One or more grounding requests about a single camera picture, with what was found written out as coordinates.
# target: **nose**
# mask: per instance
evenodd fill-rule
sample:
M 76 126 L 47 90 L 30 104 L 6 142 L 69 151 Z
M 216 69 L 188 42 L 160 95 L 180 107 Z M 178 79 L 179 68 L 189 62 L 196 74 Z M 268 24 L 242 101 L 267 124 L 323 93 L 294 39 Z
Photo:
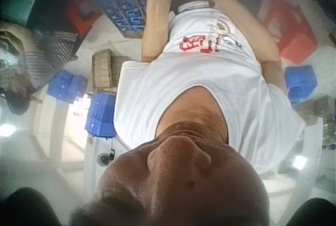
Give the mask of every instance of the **nose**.
M 149 154 L 147 164 L 154 203 L 168 205 L 209 176 L 212 159 L 191 138 L 174 136 Z

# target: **floor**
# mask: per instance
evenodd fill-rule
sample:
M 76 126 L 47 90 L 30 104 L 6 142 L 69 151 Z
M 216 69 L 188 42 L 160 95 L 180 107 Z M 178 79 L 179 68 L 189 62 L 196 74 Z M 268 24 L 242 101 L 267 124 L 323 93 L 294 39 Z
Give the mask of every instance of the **floor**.
M 336 51 L 328 38 L 333 25 L 314 1 L 290 1 L 301 6 L 319 43 L 318 50 L 304 63 L 314 67 L 318 80 L 318 87 L 310 98 L 316 99 L 324 95 L 336 97 Z M 91 32 L 78 50 L 78 60 L 68 63 L 65 69 L 73 74 L 88 77 L 91 71 L 92 55 L 107 48 L 116 54 L 128 56 L 133 60 L 141 59 L 141 40 L 125 39 L 109 19 L 106 16 L 102 16 L 94 24 Z M 284 63 L 285 66 L 292 66 L 286 61 Z M 62 223 L 66 224 L 70 211 L 82 203 L 82 200 L 74 193 L 74 190 L 80 190 L 82 187 L 83 172 L 80 170 L 72 173 L 57 173 L 54 166 L 49 161 L 41 158 L 36 151 L 34 141 L 31 141 L 30 138 L 34 131 L 34 120 L 36 121 L 38 116 L 36 115 L 38 112 L 37 105 L 32 104 L 29 111 L 21 117 L 11 115 L 1 99 L 0 107 L 1 123 L 16 124 L 18 127 L 18 132 L 12 137 L 7 139 L 0 138 L 0 159 L 2 162 L 0 169 L 2 187 L 0 189 L 0 197 L 3 198 L 9 195 L 19 187 L 29 186 L 36 188 L 47 197 L 61 218 Z M 66 158 L 70 156 L 69 153 L 64 155 Z M 79 159 L 82 155 L 78 153 L 76 157 Z M 320 158 L 321 161 L 316 171 L 321 175 L 327 176 L 327 179 L 321 181 L 322 184 L 320 185 L 324 185 L 323 187 L 313 188 L 311 197 L 324 197 L 333 200 L 335 199 L 335 181 L 332 179 L 335 176 L 335 174 L 333 175 L 335 173 L 334 151 L 322 150 Z M 284 179 L 281 176 L 276 176 L 274 181 L 270 183 L 273 188 L 277 186 L 277 183 L 281 183 L 281 188 L 286 184 L 286 188 L 289 189 L 295 185 L 292 180 Z M 54 190 L 56 189 L 60 190 L 60 195 L 55 195 Z M 290 197 L 291 194 L 278 197 L 272 202 L 275 206 L 272 212 L 274 225 L 281 222 L 282 213 L 279 213 L 279 210 L 285 211 Z

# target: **striped shirt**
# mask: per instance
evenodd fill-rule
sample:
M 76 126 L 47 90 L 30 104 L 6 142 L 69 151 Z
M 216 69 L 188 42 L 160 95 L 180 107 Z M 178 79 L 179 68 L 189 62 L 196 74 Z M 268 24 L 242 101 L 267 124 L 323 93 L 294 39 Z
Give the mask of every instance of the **striped shirt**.
M 45 86 L 72 57 L 77 34 L 35 32 L 37 50 L 25 53 L 25 65 L 32 86 Z

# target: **white tank top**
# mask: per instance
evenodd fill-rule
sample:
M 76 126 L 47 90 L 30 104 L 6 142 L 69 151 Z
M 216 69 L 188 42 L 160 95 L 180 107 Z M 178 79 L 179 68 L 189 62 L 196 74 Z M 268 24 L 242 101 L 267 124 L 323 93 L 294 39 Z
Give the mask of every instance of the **white tank top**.
M 161 116 L 183 92 L 203 86 L 227 122 L 229 145 L 258 173 L 282 161 L 304 124 L 288 98 L 267 85 L 245 37 L 215 9 L 194 9 L 170 22 L 170 41 L 154 62 L 122 67 L 114 125 L 135 148 L 155 138 Z

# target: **red plastic crate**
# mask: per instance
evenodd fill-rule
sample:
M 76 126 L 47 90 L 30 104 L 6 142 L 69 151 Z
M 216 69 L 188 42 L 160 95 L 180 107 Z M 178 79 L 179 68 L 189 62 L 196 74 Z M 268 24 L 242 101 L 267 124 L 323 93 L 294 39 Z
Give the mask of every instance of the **red plastic crate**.
M 295 7 L 284 0 L 270 0 L 265 26 L 269 28 L 275 18 L 280 22 L 278 47 L 283 58 L 300 64 L 317 50 L 316 37 L 299 6 Z

